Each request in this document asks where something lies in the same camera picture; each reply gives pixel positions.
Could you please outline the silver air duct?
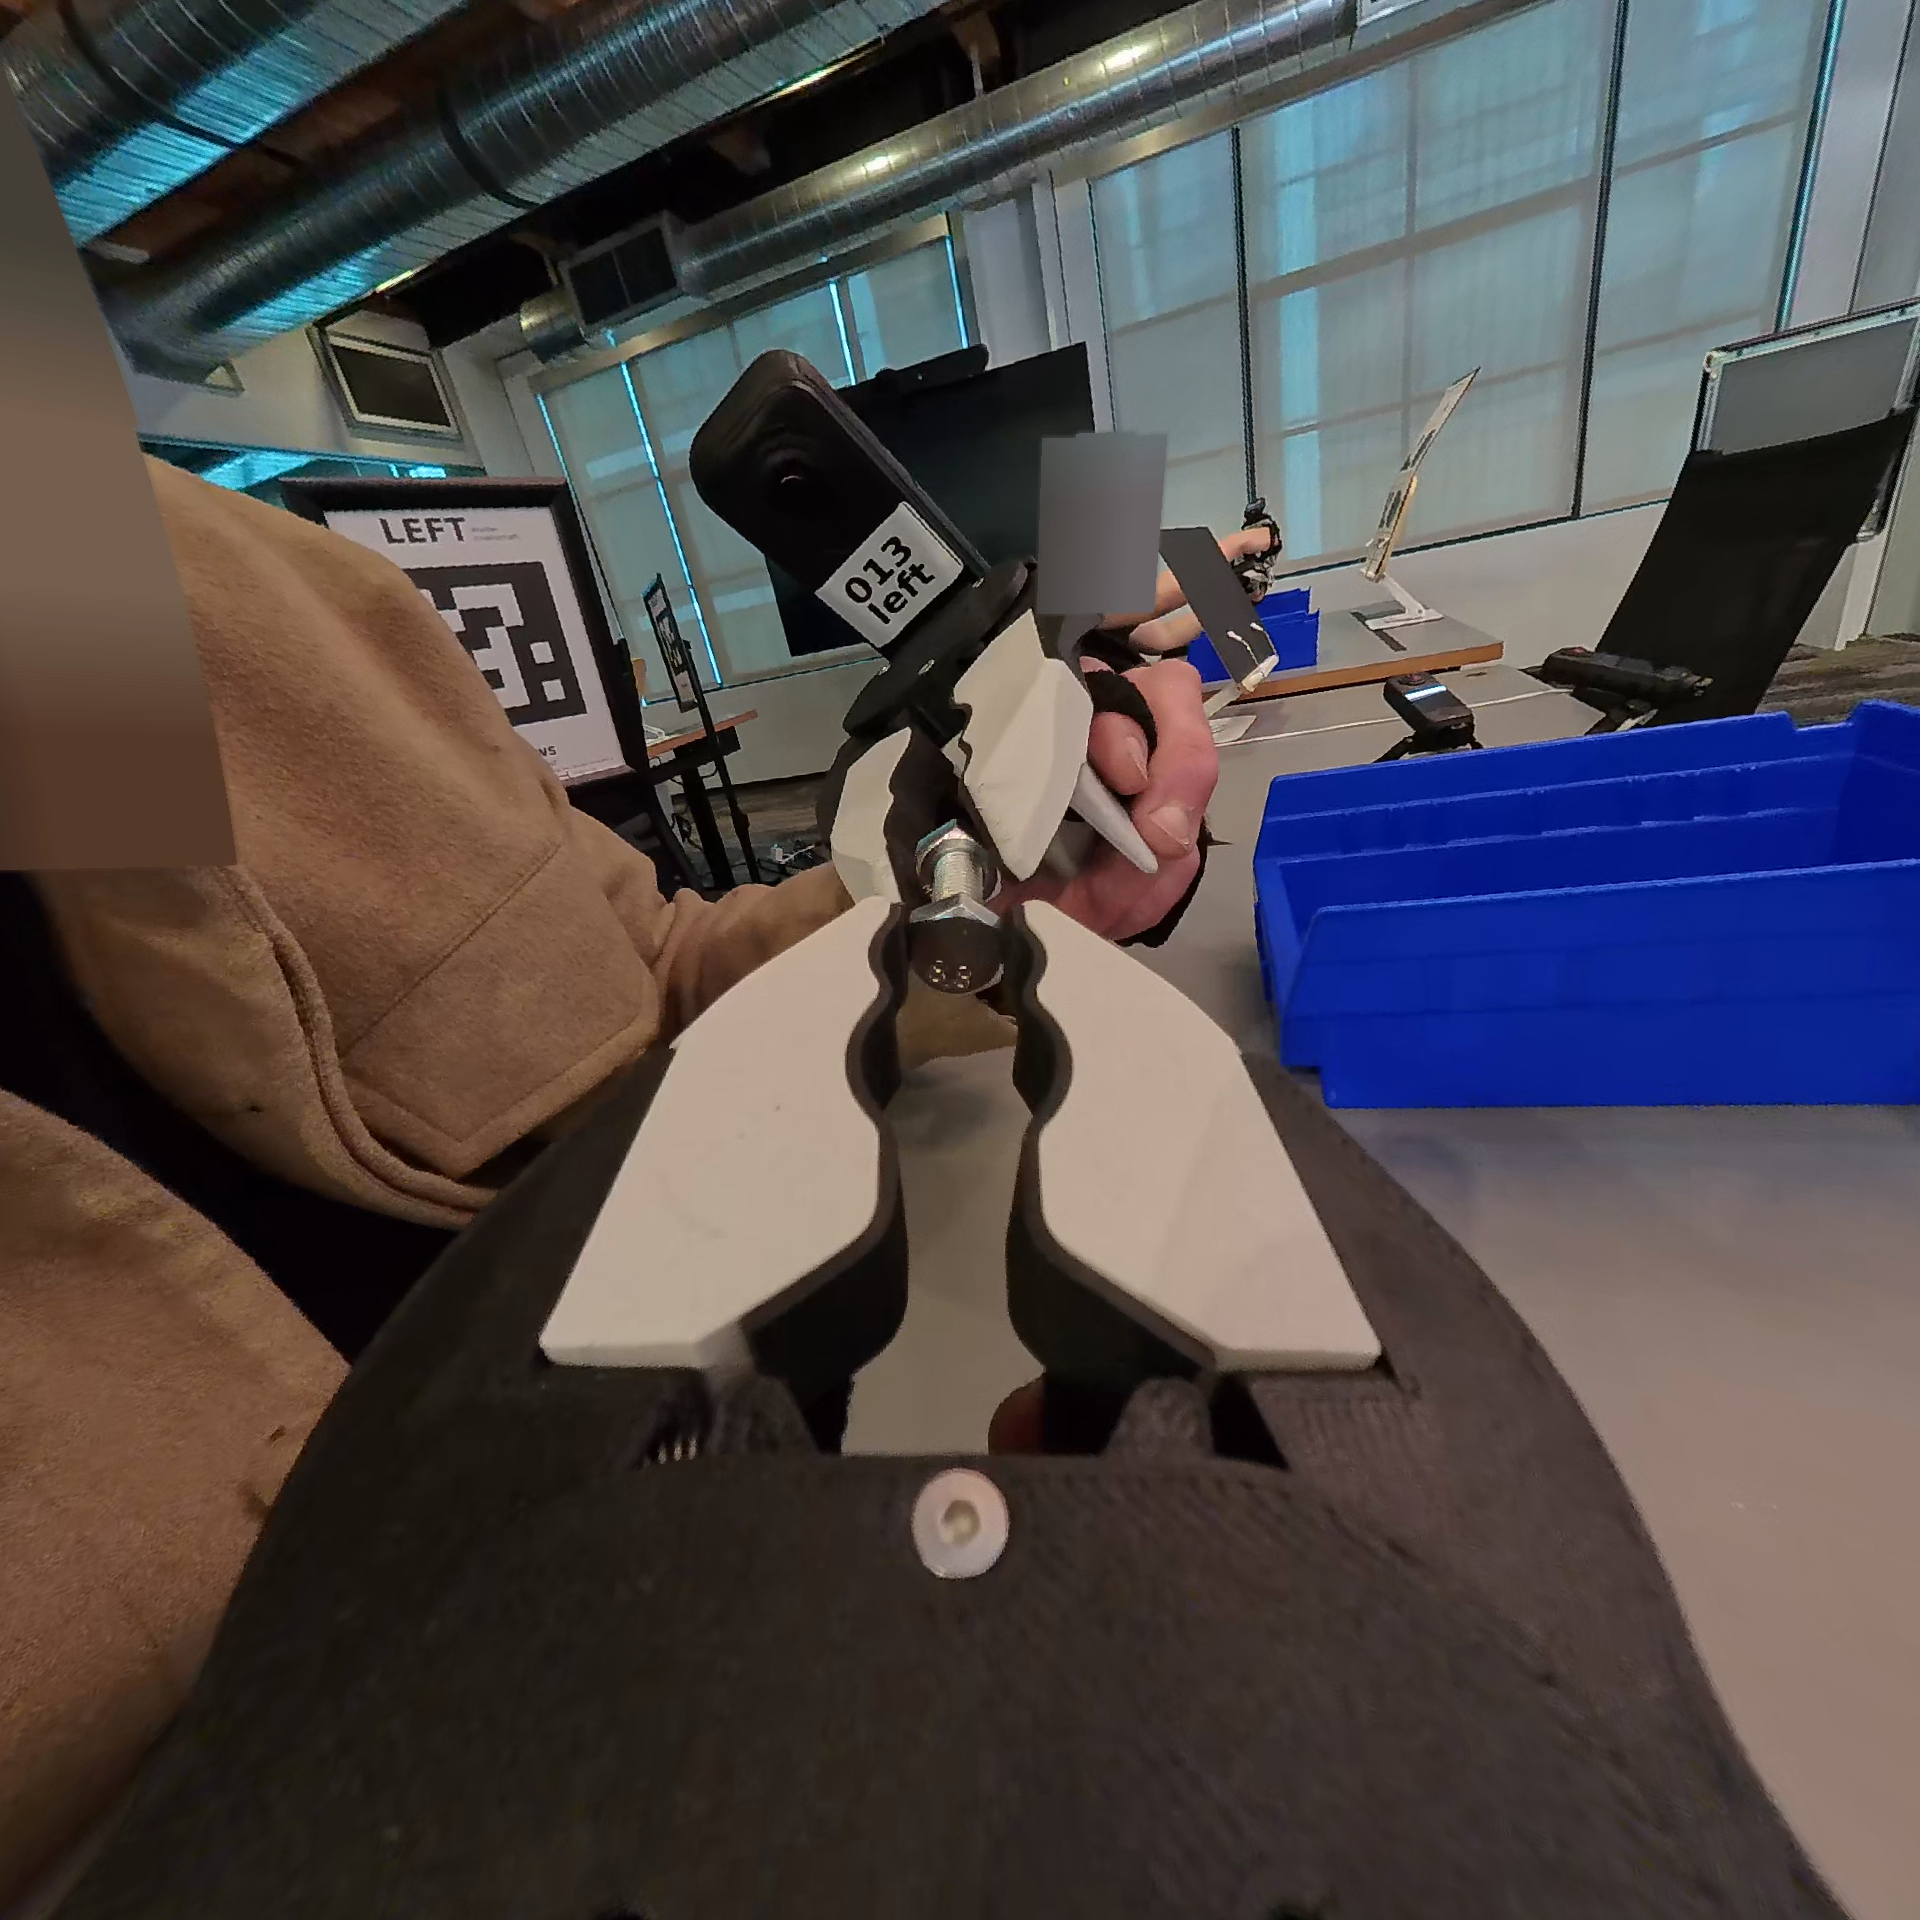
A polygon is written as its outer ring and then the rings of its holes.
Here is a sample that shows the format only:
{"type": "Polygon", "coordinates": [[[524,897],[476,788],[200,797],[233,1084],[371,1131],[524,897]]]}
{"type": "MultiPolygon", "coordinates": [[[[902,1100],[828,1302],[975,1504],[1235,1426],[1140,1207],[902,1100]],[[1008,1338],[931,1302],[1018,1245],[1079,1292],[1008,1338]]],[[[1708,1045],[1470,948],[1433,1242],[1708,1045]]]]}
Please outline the silver air duct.
{"type": "MultiPolygon", "coordinates": [[[[33,4],[4,36],[84,286],[207,381],[514,232],[656,213],[681,294],[1345,58],[1372,4],[33,4]]],[[[577,339],[565,281],[545,300],[577,339]]]]}

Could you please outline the silver sign frame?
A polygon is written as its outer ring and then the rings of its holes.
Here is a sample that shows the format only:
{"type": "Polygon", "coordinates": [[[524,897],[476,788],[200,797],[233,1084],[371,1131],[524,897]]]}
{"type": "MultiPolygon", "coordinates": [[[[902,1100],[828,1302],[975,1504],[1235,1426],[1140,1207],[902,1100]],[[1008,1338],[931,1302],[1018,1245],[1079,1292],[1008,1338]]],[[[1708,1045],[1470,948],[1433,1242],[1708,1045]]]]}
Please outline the silver sign frame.
{"type": "Polygon", "coordinates": [[[1715,348],[1651,551],[1693,547],[1696,609],[1782,658],[1852,544],[1884,529],[1916,429],[1917,303],[1715,348]]]}

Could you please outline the white air vent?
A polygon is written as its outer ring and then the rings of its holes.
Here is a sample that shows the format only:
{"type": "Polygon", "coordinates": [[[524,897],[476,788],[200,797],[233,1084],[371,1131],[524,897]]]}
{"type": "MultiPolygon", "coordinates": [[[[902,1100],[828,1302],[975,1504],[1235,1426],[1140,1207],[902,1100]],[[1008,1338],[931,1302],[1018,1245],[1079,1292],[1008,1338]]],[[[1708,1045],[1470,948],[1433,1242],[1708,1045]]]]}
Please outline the white air vent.
{"type": "Polygon", "coordinates": [[[681,294],[684,223],[651,215],[562,263],[562,278],[583,333],[625,324],[681,294]]]}

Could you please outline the wood top office desk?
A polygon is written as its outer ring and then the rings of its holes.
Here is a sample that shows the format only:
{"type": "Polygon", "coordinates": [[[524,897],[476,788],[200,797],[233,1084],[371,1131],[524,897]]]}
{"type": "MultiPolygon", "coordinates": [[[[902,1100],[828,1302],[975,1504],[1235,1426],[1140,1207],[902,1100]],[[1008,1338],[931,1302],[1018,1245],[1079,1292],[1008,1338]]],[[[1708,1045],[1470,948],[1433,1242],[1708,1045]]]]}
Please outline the wood top office desk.
{"type": "Polygon", "coordinates": [[[1250,691],[1235,691],[1235,702],[1263,702],[1350,687],[1385,683],[1414,673],[1446,673],[1503,658],[1503,641],[1477,627],[1438,614],[1411,627],[1377,632],[1353,610],[1322,609],[1318,658],[1309,666],[1277,668],[1250,691]]]}

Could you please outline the black wall screen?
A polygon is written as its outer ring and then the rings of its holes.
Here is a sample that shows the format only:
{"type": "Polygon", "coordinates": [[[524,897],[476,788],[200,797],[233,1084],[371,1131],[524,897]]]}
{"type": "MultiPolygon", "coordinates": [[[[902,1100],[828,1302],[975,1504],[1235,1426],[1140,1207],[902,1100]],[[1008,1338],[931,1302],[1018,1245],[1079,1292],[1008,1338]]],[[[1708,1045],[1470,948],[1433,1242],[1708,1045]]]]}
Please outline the black wall screen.
{"type": "Polygon", "coordinates": [[[336,402],[354,432],[454,442],[463,437],[441,359],[336,328],[309,330],[336,402]]]}

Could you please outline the person's left hand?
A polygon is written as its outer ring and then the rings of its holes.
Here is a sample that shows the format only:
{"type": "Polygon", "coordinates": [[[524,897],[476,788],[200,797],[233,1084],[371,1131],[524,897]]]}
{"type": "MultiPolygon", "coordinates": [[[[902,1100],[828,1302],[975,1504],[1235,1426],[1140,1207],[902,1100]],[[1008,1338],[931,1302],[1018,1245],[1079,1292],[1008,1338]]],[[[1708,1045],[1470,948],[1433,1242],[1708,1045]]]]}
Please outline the person's left hand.
{"type": "Polygon", "coordinates": [[[1124,806],[1157,857],[1153,875],[1096,846],[1073,877],[1038,875],[1016,895],[1045,901],[1123,947],[1162,947],[1178,929],[1206,868],[1206,811],[1217,785],[1217,746],[1199,673],[1185,660],[1137,662],[1119,673],[1085,656],[1093,701],[1089,764],[1124,806]]]}

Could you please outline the large black monitor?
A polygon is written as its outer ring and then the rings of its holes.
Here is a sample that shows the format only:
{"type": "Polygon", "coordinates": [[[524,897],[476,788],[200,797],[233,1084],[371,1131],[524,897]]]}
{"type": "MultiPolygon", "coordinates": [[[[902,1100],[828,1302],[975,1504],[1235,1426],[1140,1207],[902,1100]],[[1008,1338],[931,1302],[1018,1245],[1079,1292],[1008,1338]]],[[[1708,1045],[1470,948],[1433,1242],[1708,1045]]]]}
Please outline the large black monitor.
{"type": "Polygon", "coordinates": [[[1038,544],[1040,444],[1091,432],[1087,348],[1073,343],[999,370],[964,348],[836,391],[792,351],[762,352],[728,404],[760,422],[771,406],[813,404],[807,426],[778,428],[767,506],[781,517],[766,551],[776,580],[821,591],[905,501],[925,535],[902,532],[930,562],[958,562],[971,586],[997,564],[1030,562],[1038,544]]]}

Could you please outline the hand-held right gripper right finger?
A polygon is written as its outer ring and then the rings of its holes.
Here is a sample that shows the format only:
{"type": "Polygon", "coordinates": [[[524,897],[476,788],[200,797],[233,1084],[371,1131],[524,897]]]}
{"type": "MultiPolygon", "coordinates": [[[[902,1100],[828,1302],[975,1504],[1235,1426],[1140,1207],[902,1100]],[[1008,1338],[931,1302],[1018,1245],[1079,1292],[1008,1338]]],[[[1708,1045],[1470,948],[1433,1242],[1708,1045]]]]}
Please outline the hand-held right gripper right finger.
{"type": "Polygon", "coordinates": [[[1008,985],[1008,1312],[1052,1444],[1100,1447],[1155,1382],[1374,1372],[1380,1335],[1227,1033],[1045,902],[1016,912],[1008,985]]]}

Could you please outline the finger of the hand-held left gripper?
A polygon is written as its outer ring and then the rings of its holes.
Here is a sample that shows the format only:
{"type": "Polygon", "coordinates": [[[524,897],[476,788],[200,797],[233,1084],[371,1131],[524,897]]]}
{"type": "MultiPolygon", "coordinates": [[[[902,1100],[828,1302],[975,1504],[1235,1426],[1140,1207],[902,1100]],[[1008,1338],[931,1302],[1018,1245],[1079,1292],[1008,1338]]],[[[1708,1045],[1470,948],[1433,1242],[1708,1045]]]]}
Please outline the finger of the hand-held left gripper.
{"type": "Polygon", "coordinates": [[[849,743],[851,757],[830,808],[828,853],[851,902],[902,901],[889,816],[897,806],[897,774],[914,745],[913,731],[899,731],[869,745],[849,743]]]}
{"type": "Polygon", "coordinates": [[[1021,610],[958,676],[955,704],[961,791],[1002,875],[1026,882],[1040,868],[1087,764],[1087,683],[1047,651],[1036,614],[1021,610]]]}

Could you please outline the person's tan coat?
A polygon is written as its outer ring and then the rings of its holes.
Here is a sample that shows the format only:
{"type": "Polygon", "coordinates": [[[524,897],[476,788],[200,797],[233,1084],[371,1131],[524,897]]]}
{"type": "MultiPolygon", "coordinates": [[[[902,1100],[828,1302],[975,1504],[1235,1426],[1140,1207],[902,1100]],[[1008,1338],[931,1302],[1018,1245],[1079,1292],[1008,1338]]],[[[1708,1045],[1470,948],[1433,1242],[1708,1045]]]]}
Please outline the person's tan coat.
{"type": "MultiPolygon", "coordinates": [[[[115,1054],[253,1168],[462,1230],[638,1040],[568,803],[388,559],[146,460],[234,861],[31,875],[115,1054]]],[[[179,1717],[347,1361],[207,1216],[4,1090],[4,1915],[179,1717]]]]}

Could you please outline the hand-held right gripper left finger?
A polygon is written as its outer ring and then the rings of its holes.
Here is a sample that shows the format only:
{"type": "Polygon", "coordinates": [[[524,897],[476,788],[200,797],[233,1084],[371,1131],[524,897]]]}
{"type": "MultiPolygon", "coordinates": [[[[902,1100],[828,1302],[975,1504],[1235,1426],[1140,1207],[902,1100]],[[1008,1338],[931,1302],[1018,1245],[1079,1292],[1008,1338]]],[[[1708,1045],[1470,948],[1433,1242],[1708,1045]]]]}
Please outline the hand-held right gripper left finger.
{"type": "Polygon", "coordinates": [[[744,1372],[807,1405],[899,1332],[902,911],[869,897],[681,1030],[539,1335],[556,1366],[744,1372]]]}

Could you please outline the dark board document stand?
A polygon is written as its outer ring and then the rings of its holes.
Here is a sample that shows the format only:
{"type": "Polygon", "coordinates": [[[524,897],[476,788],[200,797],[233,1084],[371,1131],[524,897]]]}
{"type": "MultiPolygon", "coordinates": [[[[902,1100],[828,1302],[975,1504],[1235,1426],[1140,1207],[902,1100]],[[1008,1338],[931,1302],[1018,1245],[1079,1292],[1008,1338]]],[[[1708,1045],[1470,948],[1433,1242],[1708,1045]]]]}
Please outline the dark board document stand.
{"type": "Polygon", "coordinates": [[[1205,712],[1212,719],[1273,676],[1281,666],[1277,644],[1235,567],[1206,529],[1162,529],[1161,555],[1196,621],[1187,658],[1209,691],[1205,712]]]}

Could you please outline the blue plastic bin with divider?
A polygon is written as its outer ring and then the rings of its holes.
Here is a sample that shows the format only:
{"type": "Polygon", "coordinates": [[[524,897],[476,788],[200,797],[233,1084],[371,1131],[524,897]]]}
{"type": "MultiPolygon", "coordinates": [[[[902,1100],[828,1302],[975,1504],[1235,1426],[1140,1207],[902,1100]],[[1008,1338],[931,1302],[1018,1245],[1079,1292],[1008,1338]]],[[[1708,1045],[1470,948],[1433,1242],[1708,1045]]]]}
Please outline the blue plastic bin with divider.
{"type": "Polygon", "coordinates": [[[1252,873],[1334,1107],[1916,1103],[1913,706],[1282,777],[1252,873]]]}

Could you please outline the steel hex bolt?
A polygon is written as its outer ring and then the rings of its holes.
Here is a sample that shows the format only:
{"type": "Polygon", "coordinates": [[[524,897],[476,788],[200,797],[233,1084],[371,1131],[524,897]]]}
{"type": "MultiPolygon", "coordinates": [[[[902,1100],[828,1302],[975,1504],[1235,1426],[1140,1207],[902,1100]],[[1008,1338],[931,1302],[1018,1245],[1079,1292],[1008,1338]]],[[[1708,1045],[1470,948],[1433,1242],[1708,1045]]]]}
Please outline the steel hex bolt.
{"type": "Polygon", "coordinates": [[[906,950],[913,974],[928,989],[950,997],[981,994],[1002,976],[1002,919],[992,901],[930,905],[924,897],[908,911],[906,950]]]}

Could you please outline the white document stand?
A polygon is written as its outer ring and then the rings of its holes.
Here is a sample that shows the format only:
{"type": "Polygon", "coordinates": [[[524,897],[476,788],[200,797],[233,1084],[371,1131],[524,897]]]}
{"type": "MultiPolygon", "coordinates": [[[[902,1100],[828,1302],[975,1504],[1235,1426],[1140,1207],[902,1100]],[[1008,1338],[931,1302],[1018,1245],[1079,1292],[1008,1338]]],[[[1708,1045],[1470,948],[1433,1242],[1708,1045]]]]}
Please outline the white document stand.
{"type": "Polygon", "coordinates": [[[1400,629],[1411,629],[1441,618],[1441,613],[1428,609],[1391,575],[1389,564],[1403,535],[1403,524],[1411,513],[1421,470],[1426,464],[1428,450],[1452,419],[1452,413],[1460,404],[1463,397],[1467,397],[1475,383],[1477,374],[1480,370],[1470,370],[1443,388],[1424,426],[1409,446],[1402,468],[1398,470],[1394,485],[1382,501],[1377,526],[1365,542],[1359,575],[1374,588],[1382,588],[1388,591],[1388,599],[1377,599],[1358,609],[1356,617],[1361,621],[1361,625],[1378,635],[1398,633],[1400,629]]]}

